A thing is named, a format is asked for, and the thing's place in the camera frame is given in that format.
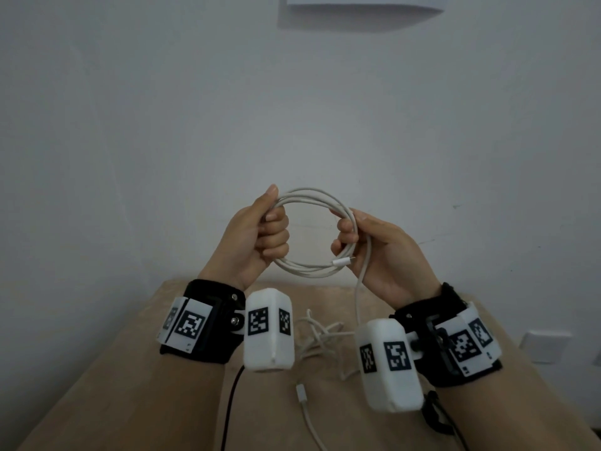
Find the white right marker plate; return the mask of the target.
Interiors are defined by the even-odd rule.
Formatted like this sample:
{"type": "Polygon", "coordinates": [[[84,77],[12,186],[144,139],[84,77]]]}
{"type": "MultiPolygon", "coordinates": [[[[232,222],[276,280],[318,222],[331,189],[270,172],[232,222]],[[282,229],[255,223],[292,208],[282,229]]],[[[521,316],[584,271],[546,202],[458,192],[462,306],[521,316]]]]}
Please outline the white right marker plate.
{"type": "Polygon", "coordinates": [[[491,369],[500,360],[500,344],[473,302],[456,317],[434,328],[465,378],[491,369]]]}

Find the person's left hand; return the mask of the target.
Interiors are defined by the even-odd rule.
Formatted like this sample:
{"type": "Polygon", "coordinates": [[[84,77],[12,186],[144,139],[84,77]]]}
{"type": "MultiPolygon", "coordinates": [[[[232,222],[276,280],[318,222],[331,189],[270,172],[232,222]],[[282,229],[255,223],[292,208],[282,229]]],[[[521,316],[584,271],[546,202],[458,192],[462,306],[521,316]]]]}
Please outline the person's left hand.
{"type": "Polygon", "coordinates": [[[289,252],[289,218],[283,207],[275,222],[255,224],[255,202],[239,210],[227,224],[198,279],[241,291],[250,288],[270,264],[289,252]]]}

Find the person's left forearm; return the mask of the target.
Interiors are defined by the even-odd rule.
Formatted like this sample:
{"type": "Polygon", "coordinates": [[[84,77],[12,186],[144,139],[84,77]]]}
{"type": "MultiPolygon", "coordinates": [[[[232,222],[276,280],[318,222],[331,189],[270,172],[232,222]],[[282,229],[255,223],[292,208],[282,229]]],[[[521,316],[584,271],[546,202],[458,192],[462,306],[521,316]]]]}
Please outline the person's left forearm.
{"type": "Polygon", "coordinates": [[[214,451],[226,366],[100,357],[17,451],[214,451]]]}

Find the white left marker plate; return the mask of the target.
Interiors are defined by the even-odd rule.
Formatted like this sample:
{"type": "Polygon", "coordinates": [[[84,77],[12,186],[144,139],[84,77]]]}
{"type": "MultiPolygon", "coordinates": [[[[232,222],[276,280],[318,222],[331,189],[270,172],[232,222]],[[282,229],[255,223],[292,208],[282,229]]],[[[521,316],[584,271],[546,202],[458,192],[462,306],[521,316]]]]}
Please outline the white left marker plate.
{"type": "Polygon", "coordinates": [[[169,349],[191,354],[213,306],[184,296],[177,297],[157,335],[157,341],[169,349]]]}

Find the person's right forearm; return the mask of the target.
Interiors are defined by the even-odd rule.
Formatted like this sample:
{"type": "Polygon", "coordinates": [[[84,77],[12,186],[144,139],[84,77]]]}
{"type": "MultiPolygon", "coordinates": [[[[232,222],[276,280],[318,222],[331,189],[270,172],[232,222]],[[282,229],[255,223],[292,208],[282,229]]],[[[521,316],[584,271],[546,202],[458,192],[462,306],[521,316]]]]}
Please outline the person's right forearm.
{"type": "Polygon", "coordinates": [[[601,451],[586,421],[529,363],[435,390],[469,451],[601,451]]]}

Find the white wall socket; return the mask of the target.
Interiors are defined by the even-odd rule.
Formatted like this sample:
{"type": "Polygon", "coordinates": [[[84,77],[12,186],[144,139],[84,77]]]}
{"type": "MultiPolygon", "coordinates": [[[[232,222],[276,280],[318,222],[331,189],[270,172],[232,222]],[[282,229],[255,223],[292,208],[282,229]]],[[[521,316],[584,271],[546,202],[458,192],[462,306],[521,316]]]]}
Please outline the white wall socket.
{"type": "Polygon", "coordinates": [[[569,331],[527,331],[519,349],[533,364],[558,364],[572,340],[569,331]]]}

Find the person's right hand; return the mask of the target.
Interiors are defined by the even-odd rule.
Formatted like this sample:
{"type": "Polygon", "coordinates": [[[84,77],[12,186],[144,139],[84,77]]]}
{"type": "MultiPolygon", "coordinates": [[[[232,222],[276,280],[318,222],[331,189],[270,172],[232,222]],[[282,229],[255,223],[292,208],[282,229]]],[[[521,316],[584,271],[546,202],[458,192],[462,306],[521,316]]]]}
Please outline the person's right hand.
{"type": "Polygon", "coordinates": [[[377,233],[364,233],[341,213],[331,213],[339,218],[340,230],[332,242],[332,253],[337,256],[343,248],[355,245],[348,268],[359,277],[367,267],[362,284],[372,294],[394,310],[440,295],[442,283],[420,246],[401,227],[379,219],[377,233]]]}

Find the white marker plate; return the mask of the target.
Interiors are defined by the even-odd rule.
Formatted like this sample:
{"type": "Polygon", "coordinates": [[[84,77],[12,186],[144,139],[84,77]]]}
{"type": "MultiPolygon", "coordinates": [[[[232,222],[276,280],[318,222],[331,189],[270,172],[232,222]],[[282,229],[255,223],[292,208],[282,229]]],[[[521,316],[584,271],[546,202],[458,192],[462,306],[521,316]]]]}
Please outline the white marker plate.
{"type": "Polygon", "coordinates": [[[473,302],[456,317],[434,328],[465,378],[491,369],[500,360],[500,344],[473,302]]]}
{"type": "Polygon", "coordinates": [[[191,354],[213,306],[184,296],[177,297],[157,335],[157,341],[169,349],[191,354]]]}

